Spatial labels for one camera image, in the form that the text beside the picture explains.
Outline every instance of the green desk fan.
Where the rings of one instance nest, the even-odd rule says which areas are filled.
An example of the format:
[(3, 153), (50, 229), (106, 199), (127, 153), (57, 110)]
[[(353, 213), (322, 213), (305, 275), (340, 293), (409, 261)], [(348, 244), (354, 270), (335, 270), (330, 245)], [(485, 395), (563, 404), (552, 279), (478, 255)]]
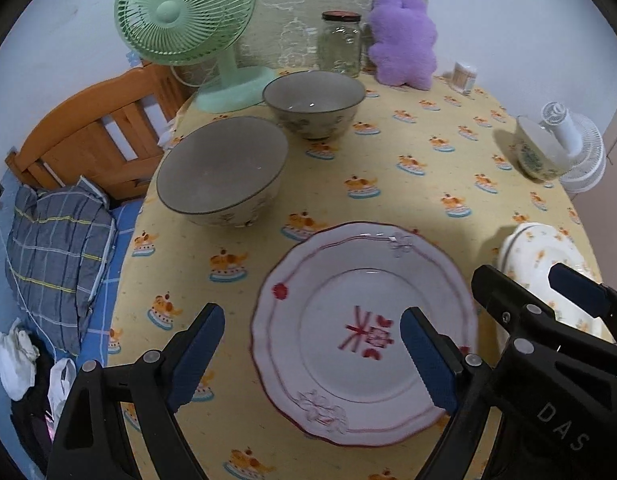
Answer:
[(262, 101), (275, 79), (263, 66), (237, 68), (233, 44), (253, 15), (255, 0), (116, 0), (120, 35), (143, 59), (190, 65), (217, 56), (220, 76), (200, 86), (194, 104), (211, 113)]

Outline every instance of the yellow tablecloth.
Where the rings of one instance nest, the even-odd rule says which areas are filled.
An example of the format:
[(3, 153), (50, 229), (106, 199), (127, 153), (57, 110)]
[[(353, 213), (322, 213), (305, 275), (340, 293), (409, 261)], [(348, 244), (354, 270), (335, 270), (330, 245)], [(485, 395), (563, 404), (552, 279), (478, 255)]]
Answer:
[[(518, 222), (544, 222), (569, 232), (599, 278), (589, 241), (560, 184), (531, 182), (512, 162), (515, 119), (493, 96), (476, 89), (464, 97), (441, 80), (429, 92), (381, 86), (370, 75), (361, 81), (367, 98), (356, 117), (360, 122), (345, 136), (327, 140), (326, 146), (288, 136), (282, 189), (255, 225), (195, 225), (161, 204), (155, 182), (138, 218), (135, 236), (141, 240), (126, 255), (112, 322), (112, 344), (119, 343), (121, 352), (111, 355), (109, 363), (134, 362), (146, 350), (163, 348), (209, 301), (224, 307), (226, 332), (200, 382), (200, 402), (183, 406), (176, 415), (212, 480), (234, 478), (231, 461), (253, 480), (408, 480), (444, 427), (445, 420), (388, 447), (337, 447), (308, 438), (269, 402), (249, 353), (250, 319), (267, 273), (296, 243), (281, 233), (290, 215), (304, 213), (321, 228), (378, 221), (417, 230), (455, 260), (467, 282), (476, 267), (493, 260)], [(233, 115), (272, 118), (265, 105)], [(191, 107), (176, 134), (189, 134), (216, 119)], [(351, 179), (366, 179), (381, 193), (352, 200), (351, 182), (346, 184)], [(245, 255), (245, 279), (209, 279), (209, 259), (221, 250)], [(151, 309), (166, 316), (167, 325), (172, 320), (172, 330), (152, 322), (159, 316), (148, 316)], [(495, 326), (488, 315), (479, 316), (479, 353), (491, 364), (497, 360)], [(157, 478), (131, 423), (132, 406), (125, 406), (125, 415), (143, 477)], [(493, 413), (467, 478), (480, 475), (496, 428)]]

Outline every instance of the blue gripper pad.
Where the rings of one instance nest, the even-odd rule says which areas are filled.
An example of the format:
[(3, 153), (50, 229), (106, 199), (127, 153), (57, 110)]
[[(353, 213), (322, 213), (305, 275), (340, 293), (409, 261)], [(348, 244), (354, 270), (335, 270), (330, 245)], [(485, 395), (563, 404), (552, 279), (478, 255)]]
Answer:
[(589, 316), (604, 317), (609, 311), (609, 301), (604, 288), (564, 264), (551, 267), (549, 284), (553, 290), (575, 303)]
[(458, 409), (455, 375), (411, 310), (402, 314), (399, 330), (433, 403), (453, 415)]
[(167, 403), (173, 413), (191, 402), (195, 389), (224, 333), (224, 311), (215, 306), (173, 370)]

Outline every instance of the glass jar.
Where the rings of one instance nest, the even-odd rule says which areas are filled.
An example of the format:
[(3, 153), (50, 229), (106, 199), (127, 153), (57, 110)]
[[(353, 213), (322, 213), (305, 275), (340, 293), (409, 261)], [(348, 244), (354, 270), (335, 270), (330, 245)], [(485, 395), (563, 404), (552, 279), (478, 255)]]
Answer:
[(351, 77), (360, 75), (362, 31), (357, 12), (329, 10), (322, 13), (318, 42), (319, 69)]

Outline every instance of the wooden bed frame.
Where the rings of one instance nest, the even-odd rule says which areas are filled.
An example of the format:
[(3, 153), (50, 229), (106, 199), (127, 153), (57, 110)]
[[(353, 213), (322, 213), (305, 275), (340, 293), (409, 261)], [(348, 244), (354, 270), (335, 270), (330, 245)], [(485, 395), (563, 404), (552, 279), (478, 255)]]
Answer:
[[(146, 194), (163, 151), (140, 100), (153, 95), (167, 121), (188, 97), (170, 67), (147, 64), (93, 85), (58, 105), (31, 132), (6, 165), (23, 183), (57, 189), (75, 184), (80, 175), (116, 200)], [(138, 158), (126, 160), (101, 119), (110, 115)]]

